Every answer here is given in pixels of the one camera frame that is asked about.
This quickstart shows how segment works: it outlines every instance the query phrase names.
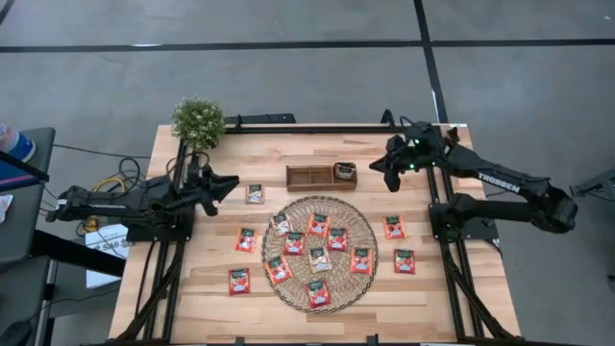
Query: woven basket tray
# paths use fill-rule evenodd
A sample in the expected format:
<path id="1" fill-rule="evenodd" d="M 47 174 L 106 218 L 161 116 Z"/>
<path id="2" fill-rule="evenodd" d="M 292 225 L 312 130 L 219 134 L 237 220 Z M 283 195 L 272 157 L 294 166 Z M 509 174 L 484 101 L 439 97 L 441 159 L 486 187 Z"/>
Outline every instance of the woven basket tray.
<path id="1" fill-rule="evenodd" d="M 332 270 L 313 274 L 309 264 L 309 249 L 319 246 L 326 247 L 328 239 L 307 235 L 306 253 L 303 256 L 284 256 L 292 271 L 292 278 L 273 285 L 265 270 L 265 276 L 276 294 L 293 308 L 314 313 L 335 312 L 348 307 L 362 297 L 374 281 L 378 267 L 376 237 L 365 217 L 355 207 L 342 200 L 322 196 L 302 198 L 286 206 L 282 211 L 290 219 L 294 231 L 302 233 L 307 231 L 309 217 L 313 212 L 329 215 L 331 227 L 347 228 L 349 239 L 346 252 L 329 251 Z M 277 236 L 273 227 L 269 225 L 262 241 L 262 262 L 265 263 L 282 254 L 284 241 L 285 236 Z M 374 269 L 371 275 L 351 273 L 350 252 L 355 246 L 373 249 Z M 309 306 L 306 284 L 318 279 L 327 280 L 331 303 L 312 309 Z"/>

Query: concrete floor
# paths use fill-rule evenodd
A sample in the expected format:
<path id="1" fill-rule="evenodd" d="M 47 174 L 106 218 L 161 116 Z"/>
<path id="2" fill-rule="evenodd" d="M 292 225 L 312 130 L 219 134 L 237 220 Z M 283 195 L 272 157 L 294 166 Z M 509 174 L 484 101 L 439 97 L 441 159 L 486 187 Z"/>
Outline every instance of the concrete floor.
<path id="1" fill-rule="evenodd" d="M 608 0 L 429 0 L 425 8 L 432 39 L 615 36 Z M 18 0 L 0 26 L 0 46 L 418 38 L 409 0 Z M 449 119 L 470 125 L 483 157 L 562 187 L 612 166 L 614 46 L 434 54 Z M 435 120 L 421 48 L 21 53 L 0 54 L 0 66 L 2 122 L 53 126 L 57 143 L 131 155 L 147 155 L 156 127 L 193 94 L 229 114 L 294 112 L 303 123 L 373 122 L 385 108 Z M 116 165 L 57 149 L 49 187 L 92 186 Z M 525 337 L 611 345 L 613 206 L 578 203 L 578 226 L 566 235 L 500 222 L 504 267 Z M 72 225 L 39 227 L 74 236 Z M 54 345 L 103 341 L 111 314 L 58 319 Z"/>

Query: wooden table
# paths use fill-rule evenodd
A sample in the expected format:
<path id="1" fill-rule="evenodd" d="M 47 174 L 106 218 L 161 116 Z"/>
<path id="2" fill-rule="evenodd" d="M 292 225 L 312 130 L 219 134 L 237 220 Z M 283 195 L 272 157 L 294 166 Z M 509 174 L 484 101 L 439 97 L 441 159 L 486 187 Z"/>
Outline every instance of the wooden table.
<path id="1" fill-rule="evenodd" d="M 471 147 L 467 128 L 461 128 L 459 134 L 460 143 Z M 393 194 L 386 189 L 382 174 L 368 168 L 370 162 L 383 155 L 389 137 L 386 134 L 225 136 L 209 152 L 211 166 L 217 174 L 238 175 L 241 184 L 220 205 L 218 216 L 206 217 L 197 208 L 193 237 L 186 244 L 184 254 L 172 342 L 234 342 L 236 336 L 244 336 L 246 342 L 349 342 L 364 341 L 368 334 L 379 334 L 382 342 L 455 341 L 440 248 L 432 238 L 427 212 L 431 198 L 426 173 L 406 173 L 402 176 L 401 191 Z M 165 173 L 164 167 L 176 156 L 178 144 L 169 126 L 159 127 L 148 178 Z M 378 240 L 381 254 L 378 273 L 367 294 L 352 306 L 333 314 L 305 314 L 287 306 L 273 293 L 264 277 L 259 250 L 254 254 L 234 251 L 234 241 L 238 227 L 258 229 L 259 249 L 271 214 L 298 198 L 314 194 L 286 191 L 287 165 L 337 161 L 357 164 L 357 190 L 318 194 L 340 198 L 365 215 Z M 439 169 L 436 180 L 440 198 L 445 200 Z M 245 188 L 249 184 L 264 185 L 264 205 L 246 205 Z M 453 178 L 453 186 L 457 192 L 484 198 L 478 180 Z M 407 238 L 385 238 L 381 218 L 390 214 L 404 216 Z M 481 240 L 467 241 L 466 245 L 478 295 L 506 329 L 518 334 L 500 255 Z M 110 337 L 123 332 L 134 317 L 148 248 L 148 243 L 131 248 Z M 416 275 L 394 273 L 395 248 L 415 251 Z M 158 246 L 151 258 L 143 302 L 150 294 L 157 251 Z M 253 293 L 230 297 L 227 271 L 242 267 L 251 269 Z M 472 334 L 467 301 L 460 291 L 459 295 L 466 333 Z M 163 300 L 159 304 L 154 336 L 160 335 L 165 307 Z"/>

